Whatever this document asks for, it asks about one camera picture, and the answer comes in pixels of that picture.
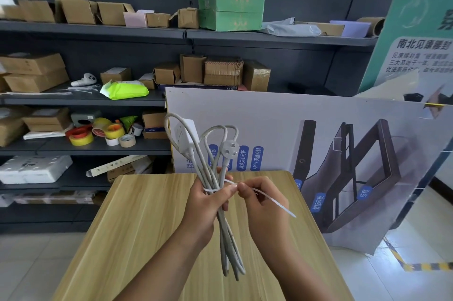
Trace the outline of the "large white bed poster board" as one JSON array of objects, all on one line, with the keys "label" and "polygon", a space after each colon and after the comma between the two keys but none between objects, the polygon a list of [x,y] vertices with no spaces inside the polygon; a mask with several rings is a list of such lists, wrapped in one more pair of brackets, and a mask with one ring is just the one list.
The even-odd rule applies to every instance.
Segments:
[{"label": "large white bed poster board", "polygon": [[167,110],[239,130],[233,171],[289,171],[329,246],[373,254],[430,168],[453,151],[453,106],[167,88]]}]

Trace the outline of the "green wet wipes pack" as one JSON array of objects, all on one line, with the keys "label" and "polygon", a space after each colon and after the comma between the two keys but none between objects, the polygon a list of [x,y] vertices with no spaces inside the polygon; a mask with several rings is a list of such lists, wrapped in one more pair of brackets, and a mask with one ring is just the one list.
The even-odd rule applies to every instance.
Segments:
[{"label": "green wet wipes pack", "polygon": [[140,81],[109,81],[100,89],[100,94],[110,100],[145,97],[149,94],[148,88]]}]

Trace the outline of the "grey box with hole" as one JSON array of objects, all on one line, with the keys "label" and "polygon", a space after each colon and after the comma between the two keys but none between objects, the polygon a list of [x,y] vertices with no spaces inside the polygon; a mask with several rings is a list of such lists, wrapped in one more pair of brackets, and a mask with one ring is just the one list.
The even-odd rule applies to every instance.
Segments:
[{"label": "grey box with hole", "polygon": [[102,117],[100,110],[78,110],[71,113],[70,118],[75,127],[92,124],[96,118]]}]

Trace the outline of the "white styrofoam block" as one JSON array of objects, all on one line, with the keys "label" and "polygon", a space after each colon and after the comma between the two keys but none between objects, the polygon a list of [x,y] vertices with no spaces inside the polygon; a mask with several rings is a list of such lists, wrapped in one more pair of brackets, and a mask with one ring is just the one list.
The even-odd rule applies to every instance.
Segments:
[{"label": "white styrofoam block", "polygon": [[14,156],[0,166],[0,182],[3,184],[54,183],[72,164],[72,158],[68,155]]}]

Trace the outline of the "pink box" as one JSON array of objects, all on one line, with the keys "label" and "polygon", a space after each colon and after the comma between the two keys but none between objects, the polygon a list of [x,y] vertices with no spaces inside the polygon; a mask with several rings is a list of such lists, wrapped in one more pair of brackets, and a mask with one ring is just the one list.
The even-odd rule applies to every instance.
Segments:
[{"label": "pink box", "polygon": [[123,12],[125,26],[127,28],[147,28],[147,16],[142,12]]}]

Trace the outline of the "yellow tape roll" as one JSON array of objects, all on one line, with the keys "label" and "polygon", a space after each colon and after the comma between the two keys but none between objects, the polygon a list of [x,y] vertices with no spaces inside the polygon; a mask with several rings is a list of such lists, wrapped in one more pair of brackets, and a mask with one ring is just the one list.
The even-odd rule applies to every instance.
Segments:
[{"label": "yellow tape roll", "polygon": [[108,140],[118,139],[126,134],[123,125],[117,122],[105,126],[103,131]]},{"label": "yellow tape roll", "polygon": [[73,146],[81,147],[91,144],[94,141],[92,132],[82,132],[80,134],[71,134],[69,141]]}]

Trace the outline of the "white power strip with cable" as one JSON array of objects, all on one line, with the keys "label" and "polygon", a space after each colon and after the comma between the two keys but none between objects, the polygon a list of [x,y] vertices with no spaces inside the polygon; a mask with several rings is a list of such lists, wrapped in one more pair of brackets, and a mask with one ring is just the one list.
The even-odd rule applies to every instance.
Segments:
[{"label": "white power strip with cable", "polygon": [[[233,182],[227,181],[225,176],[240,153],[240,146],[236,142],[239,130],[236,126],[213,126],[198,135],[195,123],[191,119],[184,119],[174,113],[168,113],[164,119],[165,131],[172,147],[191,164],[190,168],[201,180],[205,194],[212,195],[221,190],[224,184],[233,184]],[[223,136],[218,145],[217,153],[214,155],[207,138],[216,130],[223,131]],[[245,275],[246,270],[222,208],[217,211],[217,219],[223,275],[227,277],[229,271],[232,270],[235,280],[239,281],[240,275]]]}]

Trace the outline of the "dark grey metal shelf unit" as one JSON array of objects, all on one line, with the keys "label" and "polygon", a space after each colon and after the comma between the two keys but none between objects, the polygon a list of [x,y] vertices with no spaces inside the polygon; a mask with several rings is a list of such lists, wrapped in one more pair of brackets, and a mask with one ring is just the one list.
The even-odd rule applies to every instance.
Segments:
[{"label": "dark grey metal shelf unit", "polygon": [[[156,6],[159,11],[197,7],[198,0],[126,0],[136,8]],[[295,17],[299,21],[355,21],[385,17],[392,0],[265,0],[264,21]],[[0,53],[60,53],[71,79],[86,71],[99,75],[111,67],[130,67],[135,78],[163,62],[179,63],[180,54],[229,56],[257,60],[272,69],[269,91],[288,92],[290,83],[327,87],[341,96],[353,96],[376,44],[375,39],[319,36],[283,38],[257,32],[214,32],[205,29],[126,28],[107,25],[70,25],[0,21]],[[64,92],[67,83],[44,95],[1,95],[1,105],[63,106],[71,110],[98,109],[105,117],[141,115],[142,110],[163,110],[164,92],[151,90],[142,98],[109,100],[99,92]],[[0,149],[0,161],[12,155],[69,154],[74,165],[53,186],[37,184],[36,191],[108,190],[106,179],[87,178],[93,163],[138,153],[170,156],[168,140],[139,139],[129,150],[108,147],[96,140],[74,147],[64,138],[18,139]],[[94,205],[16,205],[0,208],[0,234],[43,234],[87,231],[99,208]]]}]

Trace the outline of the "person's right forearm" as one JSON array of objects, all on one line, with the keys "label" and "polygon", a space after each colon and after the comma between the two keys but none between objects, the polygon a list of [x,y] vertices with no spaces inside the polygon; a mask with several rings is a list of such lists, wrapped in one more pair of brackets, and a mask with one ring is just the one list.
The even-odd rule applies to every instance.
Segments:
[{"label": "person's right forearm", "polygon": [[277,279],[286,301],[337,301],[297,252],[289,235],[253,234],[252,239]]}]

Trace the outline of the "red tape roll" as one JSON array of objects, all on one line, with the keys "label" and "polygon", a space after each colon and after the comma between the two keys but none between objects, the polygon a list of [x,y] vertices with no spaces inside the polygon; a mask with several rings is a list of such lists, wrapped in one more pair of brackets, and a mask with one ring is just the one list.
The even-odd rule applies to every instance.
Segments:
[{"label": "red tape roll", "polygon": [[65,132],[67,138],[73,137],[76,139],[87,137],[92,132],[92,124],[75,127]]}]

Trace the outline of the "brown cardboard tube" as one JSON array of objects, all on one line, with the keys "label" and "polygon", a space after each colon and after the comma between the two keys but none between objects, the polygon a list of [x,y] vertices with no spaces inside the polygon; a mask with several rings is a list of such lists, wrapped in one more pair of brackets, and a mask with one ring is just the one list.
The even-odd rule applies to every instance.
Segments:
[{"label": "brown cardboard tube", "polygon": [[366,33],[366,37],[379,37],[386,18],[385,17],[362,17],[356,20],[356,22],[369,23],[369,27]]}]

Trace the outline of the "long white box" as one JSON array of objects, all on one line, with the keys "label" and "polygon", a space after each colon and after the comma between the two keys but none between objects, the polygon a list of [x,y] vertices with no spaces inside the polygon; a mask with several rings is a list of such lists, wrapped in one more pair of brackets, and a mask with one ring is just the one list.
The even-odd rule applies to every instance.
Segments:
[{"label": "long white box", "polygon": [[107,173],[114,170],[115,168],[124,167],[127,164],[132,164],[132,167],[138,167],[139,172],[144,172],[149,166],[151,166],[153,160],[148,155],[128,155],[117,159],[115,161],[103,164],[93,169],[86,171],[86,177],[96,177],[101,174]]}]

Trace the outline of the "bundle of white zip ties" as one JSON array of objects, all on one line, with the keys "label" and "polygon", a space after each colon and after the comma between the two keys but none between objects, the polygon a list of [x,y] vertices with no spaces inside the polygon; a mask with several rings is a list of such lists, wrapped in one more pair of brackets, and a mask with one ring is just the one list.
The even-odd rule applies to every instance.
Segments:
[{"label": "bundle of white zip ties", "polygon": [[89,86],[67,86],[55,89],[53,92],[86,92],[93,93],[99,92],[101,86],[99,84],[89,85]]}]

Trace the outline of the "white zip tie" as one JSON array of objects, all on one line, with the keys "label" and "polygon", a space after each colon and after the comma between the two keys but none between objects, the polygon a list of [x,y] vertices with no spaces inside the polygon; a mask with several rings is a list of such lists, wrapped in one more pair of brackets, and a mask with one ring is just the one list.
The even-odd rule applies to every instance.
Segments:
[{"label": "white zip tie", "polygon": [[[296,217],[289,210],[289,202],[286,197],[268,177],[254,177],[241,182],[227,182],[227,185],[229,184],[237,184],[237,188],[251,188],[253,190],[253,205],[246,205],[249,216],[256,217],[259,214],[268,213]],[[215,195],[215,192],[219,189],[209,190],[204,188],[203,190],[207,191],[208,194]]]}]

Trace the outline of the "person's right hand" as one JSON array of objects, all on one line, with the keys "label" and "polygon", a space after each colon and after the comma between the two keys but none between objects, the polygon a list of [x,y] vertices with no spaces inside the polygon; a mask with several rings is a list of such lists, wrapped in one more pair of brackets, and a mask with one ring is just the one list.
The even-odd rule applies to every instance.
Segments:
[{"label": "person's right hand", "polygon": [[254,177],[237,184],[245,201],[249,230],[259,250],[287,244],[289,237],[289,202],[268,177]]}]

